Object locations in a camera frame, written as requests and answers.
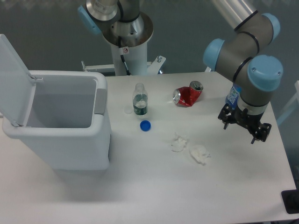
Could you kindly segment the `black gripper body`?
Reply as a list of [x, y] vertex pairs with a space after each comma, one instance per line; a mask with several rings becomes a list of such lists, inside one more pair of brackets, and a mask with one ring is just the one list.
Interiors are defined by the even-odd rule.
[[238, 124], [246, 128], [250, 133], [255, 133], [261, 124], [260, 119], [263, 113], [258, 115], [248, 114], [248, 109], [241, 110], [239, 106], [236, 106], [232, 113], [232, 124]]

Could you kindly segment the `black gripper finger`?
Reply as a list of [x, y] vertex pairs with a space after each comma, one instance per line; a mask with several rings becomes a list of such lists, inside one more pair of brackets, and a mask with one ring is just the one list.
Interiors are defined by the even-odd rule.
[[265, 142], [270, 134], [270, 131], [271, 124], [269, 123], [258, 122], [257, 124], [250, 127], [250, 133], [253, 136], [251, 144], [254, 144], [255, 141]]
[[234, 123], [234, 110], [228, 103], [226, 103], [221, 109], [218, 119], [223, 122], [224, 130], [227, 129], [229, 124]]

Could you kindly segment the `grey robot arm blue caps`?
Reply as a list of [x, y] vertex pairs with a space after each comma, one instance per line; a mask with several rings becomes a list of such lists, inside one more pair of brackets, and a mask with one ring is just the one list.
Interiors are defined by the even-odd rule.
[[[230, 42], [209, 43], [203, 62], [241, 88], [237, 104], [225, 104], [218, 118], [224, 125], [238, 124], [253, 141], [266, 141], [271, 125], [260, 119], [283, 75], [281, 62], [260, 51], [280, 32], [278, 19], [259, 13], [246, 0], [215, 0], [213, 5], [236, 32]], [[102, 34], [110, 44], [114, 71], [118, 76], [152, 75], [147, 62], [147, 43], [153, 34], [151, 19], [137, 0], [88, 0], [78, 8], [84, 26]]]

